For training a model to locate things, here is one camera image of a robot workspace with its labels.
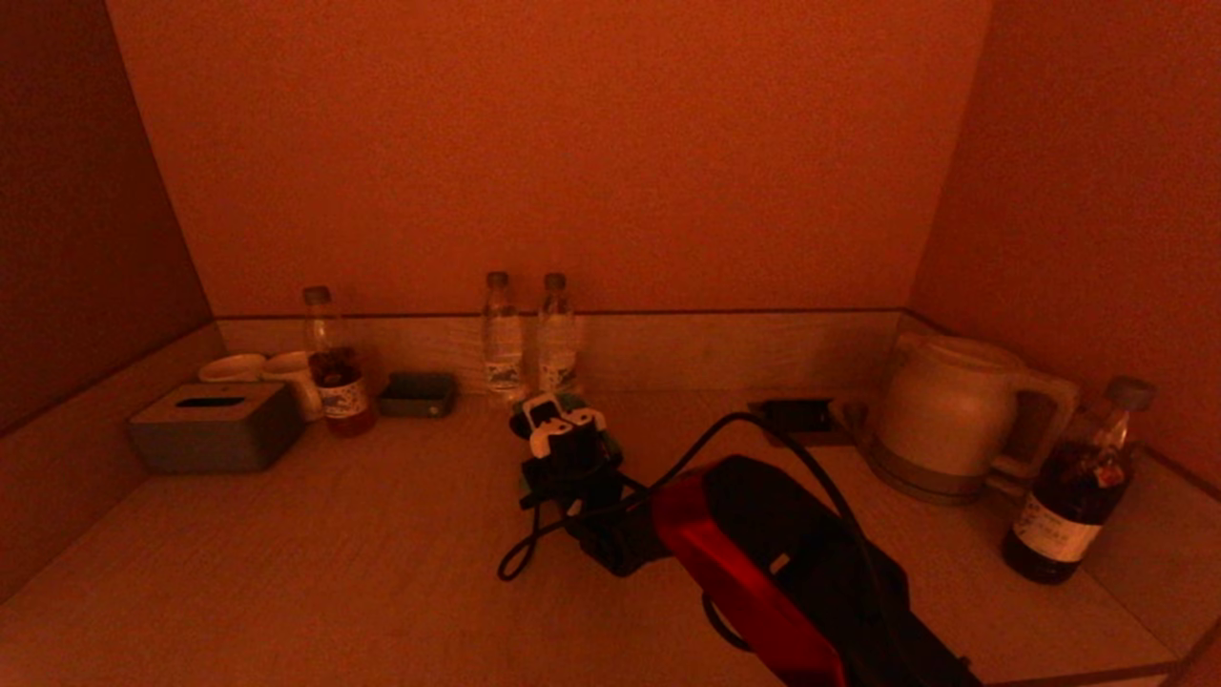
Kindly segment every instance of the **bottle cap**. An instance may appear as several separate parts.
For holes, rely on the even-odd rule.
[[[1158,388],[1143,379],[1121,375],[1106,386],[1106,398],[1125,411],[1144,411],[1153,405]]]
[[[331,289],[326,286],[309,286],[302,289],[306,305],[325,305],[331,301]]]

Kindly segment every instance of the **black cable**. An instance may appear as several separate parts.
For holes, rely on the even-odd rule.
[[[651,499],[653,494],[656,494],[662,487],[665,486],[665,483],[674,480],[680,472],[683,472],[683,470],[687,466],[687,464],[690,464],[691,460],[695,459],[696,454],[698,454],[700,450],[703,449],[703,447],[708,442],[711,442],[713,437],[717,436],[717,433],[724,430],[725,426],[737,421],[748,422],[758,427],[759,430],[767,432],[772,437],[774,437],[778,442],[784,444],[786,449],[792,451],[792,454],[797,456],[797,459],[802,462],[802,465],[806,466],[806,470],[808,470],[814,476],[814,480],[823,488],[823,492],[827,493],[827,498],[830,499],[832,505],[835,506],[835,511],[839,514],[840,520],[844,522],[849,532],[849,536],[852,538],[852,543],[861,553],[861,560],[864,563],[866,577],[868,578],[869,587],[873,588],[874,597],[877,597],[878,599],[878,608],[882,613],[882,624],[885,626],[886,638],[890,639],[890,646],[895,650],[895,655],[899,656],[900,663],[904,664],[904,667],[907,669],[907,672],[911,674],[911,676],[919,685],[923,685],[924,687],[930,687],[921,676],[919,671],[917,671],[912,666],[912,661],[908,659],[907,652],[904,650],[902,642],[899,641],[899,637],[895,633],[895,627],[897,626],[897,622],[894,617],[894,614],[891,613],[890,604],[888,604],[885,600],[886,595],[882,587],[882,578],[878,576],[877,566],[873,565],[873,556],[869,554],[869,545],[864,539],[864,532],[861,531],[861,525],[856,521],[856,515],[852,514],[852,508],[847,505],[847,500],[844,499],[842,494],[840,494],[839,488],[835,487],[835,482],[833,482],[830,476],[827,475],[827,471],[823,470],[823,466],[818,465],[818,461],[816,461],[814,458],[810,455],[810,451],[807,451],[805,447],[797,444],[786,433],[775,430],[769,423],[764,422],[762,419],[759,419],[753,414],[739,411],[729,414],[725,417],[712,423],[712,427],[709,427],[702,436],[700,436],[698,439],[696,439],[695,444],[692,444],[691,448],[687,449],[685,454],[683,454],[683,458],[680,458],[674,464],[674,466],[665,472],[665,475],[663,475],[656,482],[650,484],[648,489],[643,492],[637,492],[613,506],[581,513],[573,517],[562,516],[557,522],[553,522],[541,530],[535,530],[534,532],[530,533],[529,537],[518,542],[512,549],[509,549],[509,552],[501,560],[501,566],[497,570],[497,575],[501,577],[501,580],[504,580],[504,576],[501,575],[501,572],[504,570],[508,563],[518,554],[520,554],[523,549],[527,549],[526,558],[523,560],[523,565],[518,566],[518,569],[514,571],[514,574],[520,574],[521,569],[525,567],[525,563],[527,563],[530,560],[530,556],[534,555],[534,549],[537,542],[543,537],[551,534],[552,532],[556,532],[557,530],[564,527],[569,520],[585,520],[590,517],[598,517],[603,515],[624,511]]]
[[[720,619],[720,614],[717,613],[717,606],[712,604],[712,597],[709,597],[707,592],[700,595],[700,604],[703,606],[703,615],[708,616],[708,625],[717,631],[717,635],[720,635],[722,639],[728,642],[729,646],[735,649],[748,654],[755,653],[755,650],[751,649],[751,646],[746,643],[746,639],[742,639],[734,633],[734,631],[725,625],[725,621]]]
[[[534,526],[530,530],[531,537],[538,534],[538,525],[541,520],[540,511],[542,510],[542,504],[535,504],[534,510],[535,510],[535,517],[534,517]],[[513,569],[512,572],[505,572],[504,569],[509,565],[509,561],[513,560],[513,556],[504,556],[501,560],[501,565],[496,569],[496,577],[499,577],[501,582],[513,582],[514,580],[516,580],[516,577],[521,575],[521,571],[525,570],[527,565],[530,565],[530,559],[534,558],[535,547],[537,544],[538,544],[537,538],[530,542],[530,547],[526,549],[525,555],[521,556],[521,564],[518,565],[518,567]]]

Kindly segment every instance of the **countertop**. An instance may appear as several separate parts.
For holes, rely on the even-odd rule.
[[[764,398],[589,400],[624,448],[624,472],[647,483],[712,422]],[[696,465],[731,453],[813,486],[747,426]],[[1060,587],[1011,572],[1002,499],[923,504],[882,484],[855,449],[814,456],[907,570],[916,613],[987,683],[1175,660],[1084,571]],[[708,626],[673,560],[620,580],[557,533],[520,578],[497,581],[529,531],[516,505],[527,458],[504,411],[466,397],[446,420],[382,419],[355,439],[315,425],[265,473],[151,478],[0,606],[0,683],[778,683]]]

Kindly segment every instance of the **brown bottle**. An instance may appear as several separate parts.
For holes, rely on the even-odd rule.
[[[305,320],[309,371],[322,398],[326,427],[336,437],[364,434],[377,422],[377,416],[365,389],[357,351],[331,303],[331,290],[326,286],[310,286],[303,294],[309,308]]]
[[[1043,584],[1072,577],[1132,483],[1133,448],[1125,447],[1129,414],[1148,409],[1155,394],[1147,382],[1116,377],[1106,388],[1105,417],[1073,420],[1005,536],[1001,553],[1010,567]]]

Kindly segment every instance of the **power cord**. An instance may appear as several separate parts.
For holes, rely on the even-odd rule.
[[[908,658],[907,652],[904,649],[902,642],[899,641],[899,637],[895,633],[895,627],[897,625],[897,621],[894,616],[894,613],[890,609],[890,605],[885,602],[886,595],[882,586],[882,578],[878,576],[877,566],[873,565],[873,556],[869,554],[869,547],[864,539],[864,532],[861,530],[861,525],[857,522],[856,515],[852,514],[852,508],[847,505],[847,500],[840,493],[839,488],[835,487],[835,482],[832,481],[832,477],[827,473],[827,471],[823,470],[823,466],[818,465],[818,461],[816,461],[814,458],[810,455],[810,451],[807,451],[805,447],[797,444],[786,433],[775,430],[769,423],[764,422],[762,419],[759,419],[753,414],[734,412],[718,420],[702,436],[700,436],[698,439],[696,439],[695,444],[692,444],[691,448],[687,449],[685,454],[683,454],[683,458],[680,458],[674,464],[674,466],[665,472],[665,475],[663,475],[656,482],[650,484],[648,488],[645,489],[643,492],[637,492],[613,506],[581,513],[575,516],[562,515],[558,521],[542,528],[537,527],[538,511],[537,509],[535,509],[534,531],[526,538],[514,544],[513,548],[509,549],[507,554],[504,554],[504,558],[501,559],[501,565],[497,569],[497,576],[502,581],[507,582],[520,575],[521,570],[525,569],[526,564],[534,556],[535,547],[537,545],[538,541],[551,534],[552,532],[556,532],[557,530],[564,527],[565,525],[568,525],[569,521],[574,520],[580,521],[590,517],[598,517],[619,511],[625,511],[628,509],[631,509],[639,504],[647,502],[653,497],[653,494],[659,492],[661,488],[665,486],[665,483],[674,480],[680,472],[683,472],[683,470],[686,469],[687,464],[690,464],[691,460],[695,459],[695,456],[700,453],[700,450],[703,449],[705,445],[708,442],[711,442],[712,438],[716,437],[722,430],[724,430],[725,426],[739,421],[753,425],[759,430],[762,430],[763,432],[767,432],[768,434],[774,437],[778,442],[784,444],[784,447],[789,449],[789,451],[791,451],[795,456],[797,456],[797,459],[802,462],[802,465],[806,466],[806,470],[808,470],[811,475],[814,476],[814,480],[818,482],[819,487],[822,487],[823,492],[827,493],[827,498],[830,499],[832,505],[835,506],[835,511],[839,514],[840,520],[844,522],[849,532],[849,536],[852,538],[852,543],[861,553],[861,560],[864,563],[864,574],[866,577],[868,578],[869,587],[873,589],[874,597],[877,597],[878,599],[878,609],[882,613],[882,624],[885,626],[886,637],[890,641],[891,648],[895,650],[895,654],[899,656],[900,663],[904,664],[904,667],[907,669],[907,672],[911,675],[911,677],[916,681],[917,685],[921,685],[923,687],[932,687],[930,685],[928,685],[928,682],[924,681],[919,671],[917,671],[916,667],[912,665],[912,661]],[[521,565],[519,565],[513,571],[512,577],[507,578],[504,575],[502,575],[504,569],[514,558],[516,558],[523,552],[525,552],[525,558],[523,559]],[[742,641],[741,638],[739,638],[739,642],[742,642],[742,644],[745,644],[745,641]]]

